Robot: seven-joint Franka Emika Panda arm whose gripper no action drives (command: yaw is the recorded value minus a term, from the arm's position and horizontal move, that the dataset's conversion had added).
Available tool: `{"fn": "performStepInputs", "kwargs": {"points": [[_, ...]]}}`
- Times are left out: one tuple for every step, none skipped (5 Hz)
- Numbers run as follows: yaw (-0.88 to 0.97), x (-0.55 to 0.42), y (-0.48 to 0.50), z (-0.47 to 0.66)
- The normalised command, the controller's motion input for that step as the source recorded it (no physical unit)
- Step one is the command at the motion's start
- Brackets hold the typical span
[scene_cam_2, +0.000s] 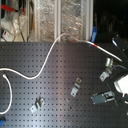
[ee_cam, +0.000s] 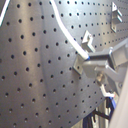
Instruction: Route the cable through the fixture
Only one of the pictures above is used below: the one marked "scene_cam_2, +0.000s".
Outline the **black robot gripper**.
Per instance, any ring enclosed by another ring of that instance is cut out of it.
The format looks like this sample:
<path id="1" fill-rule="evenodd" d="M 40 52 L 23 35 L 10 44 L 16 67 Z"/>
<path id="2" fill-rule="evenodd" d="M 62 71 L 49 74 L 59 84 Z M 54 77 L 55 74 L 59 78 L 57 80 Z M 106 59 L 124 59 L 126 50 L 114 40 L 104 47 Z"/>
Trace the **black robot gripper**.
<path id="1" fill-rule="evenodd" d="M 94 104 L 106 103 L 114 100 L 117 106 L 128 105 L 128 44 L 119 36 L 114 37 L 112 42 L 122 55 L 122 61 L 117 63 L 121 72 L 107 83 L 111 91 L 94 94 L 91 99 Z M 114 60 L 112 58 L 106 59 L 106 67 L 112 68 L 113 64 Z"/>

